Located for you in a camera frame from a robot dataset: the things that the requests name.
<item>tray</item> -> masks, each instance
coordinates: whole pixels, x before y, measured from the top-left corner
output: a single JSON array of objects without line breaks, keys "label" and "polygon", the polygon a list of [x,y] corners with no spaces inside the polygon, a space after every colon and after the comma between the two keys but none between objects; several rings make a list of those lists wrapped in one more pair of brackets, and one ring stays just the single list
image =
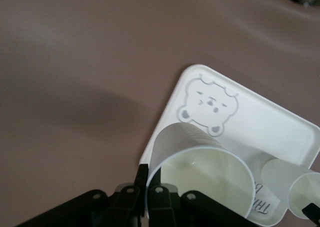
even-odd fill
[{"label": "tray", "polygon": [[279,223],[287,207],[262,183],[257,174],[259,163],[253,161],[254,154],[247,147],[268,153],[265,160],[275,156],[306,168],[311,167],[320,151],[318,126],[202,64],[192,65],[182,73],[141,164],[150,163],[159,132],[177,122],[194,124],[223,146],[241,153],[256,185],[255,201],[247,219],[265,227]]}]

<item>brown leather surface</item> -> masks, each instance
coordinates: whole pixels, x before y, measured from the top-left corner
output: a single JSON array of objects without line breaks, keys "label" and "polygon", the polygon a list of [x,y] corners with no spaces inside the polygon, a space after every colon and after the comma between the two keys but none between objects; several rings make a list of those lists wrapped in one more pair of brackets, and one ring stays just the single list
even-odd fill
[{"label": "brown leather surface", "polygon": [[[320,125],[320,8],[289,0],[0,0],[0,23],[0,226],[133,181],[191,64]],[[319,158],[312,169],[320,171]],[[314,224],[287,212],[277,226]]]}]

